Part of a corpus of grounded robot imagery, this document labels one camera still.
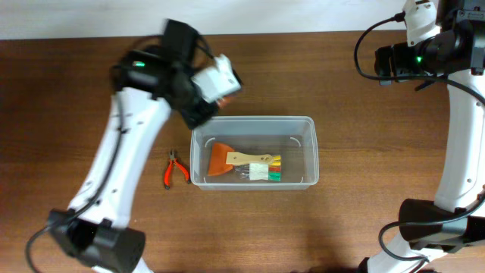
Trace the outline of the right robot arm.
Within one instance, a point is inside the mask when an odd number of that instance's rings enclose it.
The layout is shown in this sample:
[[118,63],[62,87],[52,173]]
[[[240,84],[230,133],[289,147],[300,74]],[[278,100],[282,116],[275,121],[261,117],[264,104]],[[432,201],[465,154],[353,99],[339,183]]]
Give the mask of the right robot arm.
[[407,199],[396,236],[360,272],[418,272],[435,259],[484,243],[484,3],[408,0],[395,22],[406,41],[375,52],[372,79],[444,83],[450,118],[446,159],[433,200]]

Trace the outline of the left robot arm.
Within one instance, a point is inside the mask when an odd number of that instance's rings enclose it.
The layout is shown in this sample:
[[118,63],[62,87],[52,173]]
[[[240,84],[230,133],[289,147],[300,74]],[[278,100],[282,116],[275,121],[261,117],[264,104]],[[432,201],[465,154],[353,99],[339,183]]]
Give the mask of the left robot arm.
[[146,236],[130,228],[133,199],[152,145],[173,111],[194,129],[214,117],[241,83],[230,60],[197,67],[210,53],[189,24],[168,20],[158,44],[132,49],[111,70],[108,124],[90,171],[66,210],[52,210],[48,232],[69,256],[97,272],[146,272]]

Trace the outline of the orange scraper wooden handle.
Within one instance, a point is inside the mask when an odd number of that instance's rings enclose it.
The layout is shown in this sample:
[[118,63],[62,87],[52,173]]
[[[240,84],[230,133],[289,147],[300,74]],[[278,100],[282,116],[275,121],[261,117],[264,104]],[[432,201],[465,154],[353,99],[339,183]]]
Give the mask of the orange scraper wooden handle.
[[213,143],[211,148],[211,157],[209,159],[208,176],[217,177],[233,170],[235,166],[259,163],[271,165],[279,162],[279,155],[248,155],[237,152],[232,147],[223,143]]

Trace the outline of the clear pack coloured plugs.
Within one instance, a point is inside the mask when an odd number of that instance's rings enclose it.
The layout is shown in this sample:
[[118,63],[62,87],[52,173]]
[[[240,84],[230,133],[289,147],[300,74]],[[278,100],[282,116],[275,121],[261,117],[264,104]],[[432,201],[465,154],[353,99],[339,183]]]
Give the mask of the clear pack coloured plugs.
[[281,156],[276,155],[274,156],[274,162],[269,165],[250,163],[236,166],[234,170],[241,179],[279,182],[281,181],[281,165]]

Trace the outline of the clear plastic container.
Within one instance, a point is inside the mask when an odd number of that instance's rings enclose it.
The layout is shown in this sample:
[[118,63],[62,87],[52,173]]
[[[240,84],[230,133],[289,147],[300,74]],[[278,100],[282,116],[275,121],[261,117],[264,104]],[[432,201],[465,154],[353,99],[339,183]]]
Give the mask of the clear plastic container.
[[[243,165],[220,176],[208,174],[212,146],[225,144],[247,155],[281,162],[259,180]],[[307,116],[222,116],[192,131],[190,177],[202,190],[305,190],[319,180],[318,141]]]

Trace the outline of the orange socket rail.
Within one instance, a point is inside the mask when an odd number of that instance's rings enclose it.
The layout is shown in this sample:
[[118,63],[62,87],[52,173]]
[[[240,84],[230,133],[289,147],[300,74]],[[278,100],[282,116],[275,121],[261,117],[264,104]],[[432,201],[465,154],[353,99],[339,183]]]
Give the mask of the orange socket rail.
[[224,108],[228,104],[230,104],[232,100],[233,100],[233,97],[232,96],[225,96],[225,97],[220,98],[219,100],[217,100],[217,105],[218,105],[219,108]]

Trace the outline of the orange handled pliers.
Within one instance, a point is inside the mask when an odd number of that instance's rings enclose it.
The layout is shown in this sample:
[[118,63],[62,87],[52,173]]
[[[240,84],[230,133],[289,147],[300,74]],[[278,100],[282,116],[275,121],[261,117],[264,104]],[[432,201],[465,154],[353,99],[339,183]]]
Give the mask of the orange handled pliers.
[[169,152],[169,163],[164,173],[164,188],[166,190],[171,188],[171,173],[174,168],[178,168],[183,173],[186,183],[191,184],[189,170],[179,162],[176,151],[172,149]]

